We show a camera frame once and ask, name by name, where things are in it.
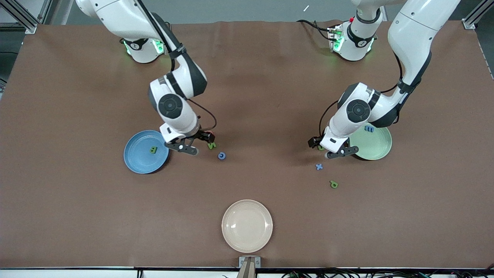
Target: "metal bracket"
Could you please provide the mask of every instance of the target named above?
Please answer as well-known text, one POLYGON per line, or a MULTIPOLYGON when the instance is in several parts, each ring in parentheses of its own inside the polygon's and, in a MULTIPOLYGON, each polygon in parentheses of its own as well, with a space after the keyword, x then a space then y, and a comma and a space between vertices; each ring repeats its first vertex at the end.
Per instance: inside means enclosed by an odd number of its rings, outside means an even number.
POLYGON ((17 0, 0 0, 0 6, 26 28, 26 34, 34 34, 36 32, 37 24, 40 22, 17 0))
POLYGON ((465 22, 465 18, 462 18, 461 19, 461 23, 463 24, 463 27, 465 28, 465 30, 471 30, 471 29, 475 29, 475 24, 470 24, 468 25, 466 22, 465 22))
POLYGON ((461 20, 465 29, 475 29, 477 23, 490 8, 494 6, 494 0, 482 0, 465 18, 461 20))
POLYGON ((239 257, 239 268, 242 267, 242 264, 244 263, 244 261, 247 258, 253 258, 254 259, 255 268, 261 268, 261 257, 259 257, 259 256, 242 256, 242 257, 239 257))
POLYGON ((326 158, 327 159, 332 159, 332 158, 338 158, 338 157, 345 157, 351 154, 355 154, 359 152, 359 147, 357 146, 351 146, 350 145, 350 139, 348 138, 345 143, 341 146, 340 150, 337 153, 332 153, 332 152, 327 152, 326 153, 326 158))
POLYGON ((26 29, 26 32, 24 32, 24 34, 26 35, 33 35, 36 33, 36 29, 38 28, 38 25, 35 24, 33 28, 31 29, 26 29))

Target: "green led light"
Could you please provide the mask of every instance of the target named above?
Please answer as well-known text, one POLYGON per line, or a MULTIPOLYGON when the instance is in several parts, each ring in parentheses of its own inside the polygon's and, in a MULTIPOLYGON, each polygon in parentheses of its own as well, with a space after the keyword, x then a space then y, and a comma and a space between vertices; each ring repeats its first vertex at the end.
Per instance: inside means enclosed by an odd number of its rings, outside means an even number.
POLYGON ((126 43, 125 41, 123 42, 123 45, 124 45, 124 46, 125 46, 125 48, 127 49, 127 54, 131 55, 131 54, 130 54, 130 50, 128 49, 128 45, 127 45, 127 43, 126 43))
POLYGON ((372 39, 372 40, 370 41, 370 43, 369 43, 369 48, 367 48, 367 52, 369 52, 369 51, 370 51, 370 49, 371 49, 371 47, 372 47, 372 43, 373 43, 373 42, 374 42, 374 39, 372 39))
POLYGON ((163 53, 163 43, 162 42, 153 40, 153 45, 155 46, 156 52, 158 54, 163 53))
POLYGON ((340 51, 344 41, 345 41, 344 37, 340 36, 338 40, 334 43, 334 51, 340 51))

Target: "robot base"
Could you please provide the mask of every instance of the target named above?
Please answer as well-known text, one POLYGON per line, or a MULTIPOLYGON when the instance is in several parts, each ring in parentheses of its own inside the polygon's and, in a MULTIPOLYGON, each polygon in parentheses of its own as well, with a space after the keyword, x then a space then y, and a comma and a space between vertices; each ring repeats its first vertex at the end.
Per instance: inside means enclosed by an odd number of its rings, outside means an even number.
POLYGON ((349 21, 344 22, 341 25, 335 26, 334 31, 329 32, 329 38, 336 39, 336 42, 329 41, 329 48, 331 52, 336 52, 343 59, 348 61, 358 61, 370 51, 374 38, 367 44, 366 47, 356 47, 354 42, 348 38, 348 26, 349 21))

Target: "plate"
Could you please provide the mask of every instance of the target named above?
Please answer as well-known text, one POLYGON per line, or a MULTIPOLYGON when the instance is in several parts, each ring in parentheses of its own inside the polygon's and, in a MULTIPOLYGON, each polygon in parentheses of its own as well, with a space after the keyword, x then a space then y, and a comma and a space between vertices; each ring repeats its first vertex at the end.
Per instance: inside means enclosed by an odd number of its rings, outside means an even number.
POLYGON ((273 219, 261 203, 241 200, 226 210, 221 229, 225 241, 233 249, 252 253, 268 243, 273 233, 273 219))
POLYGON ((350 135, 350 145, 359 147, 355 154, 366 160, 377 160, 385 157, 391 150, 393 140, 388 128, 376 128, 371 124, 361 126, 350 135))
POLYGON ((132 171, 148 174, 163 166, 168 153, 169 149, 165 147, 165 139, 161 133, 144 130, 132 136, 127 142, 123 151, 123 160, 132 171))

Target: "green plate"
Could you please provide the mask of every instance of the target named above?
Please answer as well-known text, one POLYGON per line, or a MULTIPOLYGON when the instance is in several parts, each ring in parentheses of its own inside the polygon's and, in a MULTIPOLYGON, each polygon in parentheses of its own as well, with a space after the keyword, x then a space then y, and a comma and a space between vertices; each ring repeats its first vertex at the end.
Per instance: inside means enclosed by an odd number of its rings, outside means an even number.
POLYGON ((351 146, 359 147, 356 155, 366 160, 377 160, 385 157, 391 150, 392 143, 393 140, 388 128, 376 128, 371 124, 361 126, 350 136, 351 146))

